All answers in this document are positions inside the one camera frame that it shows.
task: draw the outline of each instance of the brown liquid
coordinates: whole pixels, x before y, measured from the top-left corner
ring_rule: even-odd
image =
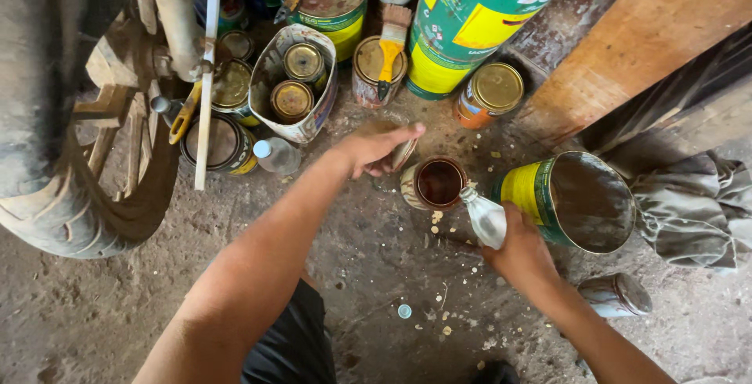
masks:
[[[418,191],[431,204],[451,204],[459,197],[462,187],[459,171],[445,160],[429,162],[418,174]]]

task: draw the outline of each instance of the gray cloth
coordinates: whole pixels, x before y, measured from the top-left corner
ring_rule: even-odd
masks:
[[[669,264],[736,269],[738,243],[752,248],[752,180],[740,161],[704,152],[631,189],[640,234]]]

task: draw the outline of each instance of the white wooden stick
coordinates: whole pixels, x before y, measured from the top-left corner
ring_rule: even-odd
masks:
[[[214,48],[217,41],[217,24],[220,21],[220,0],[207,0],[206,46],[204,60],[214,64]],[[199,148],[195,155],[195,190],[204,190],[206,183],[206,157],[209,152],[209,125],[212,123],[212,84],[214,71],[205,72],[202,78],[201,111],[199,113]]]

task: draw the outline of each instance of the paint brush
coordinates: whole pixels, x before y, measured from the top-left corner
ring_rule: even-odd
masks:
[[[383,52],[383,66],[378,75],[378,99],[383,101],[392,85],[392,64],[405,48],[410,17],[413,12],[403,6],[387,4],[383,9],[383,29],[378,44]]]

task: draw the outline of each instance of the hand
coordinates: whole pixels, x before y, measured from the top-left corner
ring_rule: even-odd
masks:
[[[529,215],[509,201],[502,202],[507,216],[507,234],[502,248],[482,249],[486,263],[518,292],[535,303],[536,296],[557,289],[562,279],[538,227]]]
[[[360,177],[364,171],[379,177],[392,172],[392,149],[402,142],[417,139],[425,131],[422,123],[400,127],[391,121],[373,121],[362,125],[333,149],[351,161],[353,178]]]

